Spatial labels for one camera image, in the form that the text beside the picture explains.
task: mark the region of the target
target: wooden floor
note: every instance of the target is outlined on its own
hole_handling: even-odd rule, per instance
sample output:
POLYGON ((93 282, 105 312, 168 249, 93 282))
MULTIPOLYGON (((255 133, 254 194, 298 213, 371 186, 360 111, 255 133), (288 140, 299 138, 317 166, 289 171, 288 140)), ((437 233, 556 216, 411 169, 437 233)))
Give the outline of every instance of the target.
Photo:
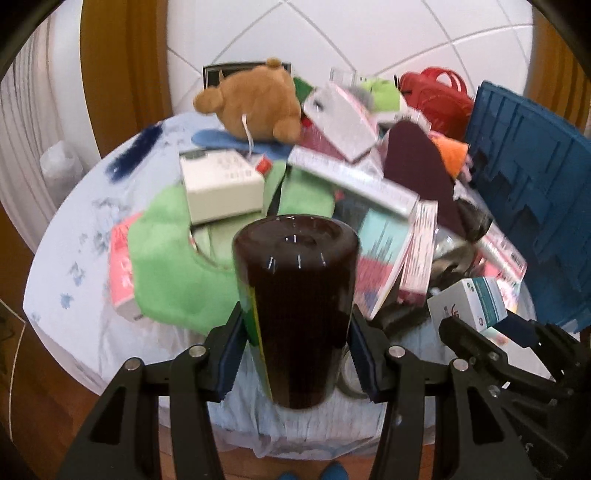
MULTIPOLYGON (((97 396, 62 370, 31 326, 2 307, 0 317, 0 422, 39 479, 52 480, 97 396)), ((170 453, 170 434, 161 429, 164 480, 175 479, 170 453)), ((234 480, 275 480, 286 471, 315 480, 329 463, 258 459, 246 449, 222 452, 220 458, 226 477, 234 480)), ((373 458, 339 460, 351 480, 369 477, 373 458)), ((420 480, 431 478, 432 464, 433 449, 426 448, 420 480)))

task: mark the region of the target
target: light blue cloth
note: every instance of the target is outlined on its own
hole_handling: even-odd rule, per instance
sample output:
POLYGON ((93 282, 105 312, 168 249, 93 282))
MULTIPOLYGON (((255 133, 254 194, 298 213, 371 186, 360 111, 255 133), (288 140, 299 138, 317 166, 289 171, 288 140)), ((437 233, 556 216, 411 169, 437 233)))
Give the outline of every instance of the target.
MULTIPOLYGON (((200 130, 191 137, 191 142, 203 148, 234 148, 248 151, 247 141, 239 140, 222 130, 200 130)), ((292 148, 292 145, 279 142, 255 142, 252 150, 254 153, 266 155, 269 160, 286 160, 292 148)))

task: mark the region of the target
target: round table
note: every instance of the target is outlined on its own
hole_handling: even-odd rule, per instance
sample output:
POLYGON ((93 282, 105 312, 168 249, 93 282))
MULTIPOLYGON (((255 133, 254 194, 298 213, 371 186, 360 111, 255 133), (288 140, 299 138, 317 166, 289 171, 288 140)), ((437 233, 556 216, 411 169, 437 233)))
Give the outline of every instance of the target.
MULTIPOLYGON (((51 221, 27 281, 23 308, 46 348, 78 382, 101 394, 126 359, 146 364, 169 360, 203 340, 195 332, 144 318, 129 322, 109 300, 109 237, 114 225, 148 207, 163 188, 180 180, 178 152, 194 147, 200 129, 221 128, 215 116, 185 113, 164 122, 163 136, 132 175, 111 183, 107 165, 132 140, 104 158, 76 186, 51 221)), ((431 322, 401 343, 420 358, 449 362, 453 353, 436 338, 431 322)), ((503 347, 510 361, 548 376, 529 350, 503 347)), ((434 402, 427 399, 425 427, 431 435, 434 402)), ((352 399, 335 390, 319 407, 296 412, 278 407, 262 392, 248 348, 233 390, 221 404, 209 404, 220 449, 247 447, 259 457, 332 459, 375 451, 385 406, 352 399)), ((170 426, 168 398, 160 401, 160 422, 170 426)))

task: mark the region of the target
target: red bag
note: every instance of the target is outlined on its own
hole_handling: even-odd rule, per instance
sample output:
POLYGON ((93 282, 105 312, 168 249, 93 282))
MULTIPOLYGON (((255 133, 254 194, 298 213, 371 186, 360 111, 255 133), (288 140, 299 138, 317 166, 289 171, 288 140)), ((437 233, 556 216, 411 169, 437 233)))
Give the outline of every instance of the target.
POLYGON ((474 100, 468 97, 466 83, 456 72, 430 67, 422 73, 405 73, 400 78, 400 91, 408 106, 423 112, 433 130, 455 140, 463 139, 474 100), (443 74, 449 77, 451 87, 437 81, 443 74))

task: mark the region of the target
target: blue shoe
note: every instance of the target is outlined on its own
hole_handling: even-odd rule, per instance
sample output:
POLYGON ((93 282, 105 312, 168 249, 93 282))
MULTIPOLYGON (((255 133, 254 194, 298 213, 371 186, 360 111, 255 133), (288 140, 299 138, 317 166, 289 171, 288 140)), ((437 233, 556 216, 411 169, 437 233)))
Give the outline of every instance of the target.
POLYGON ((294 472, 284 472, 277 480, 300 480, 294 472))
POLYGON ((339 462, 332 462, 320 474, 320 480, 349 480, 349 474, 339 462))

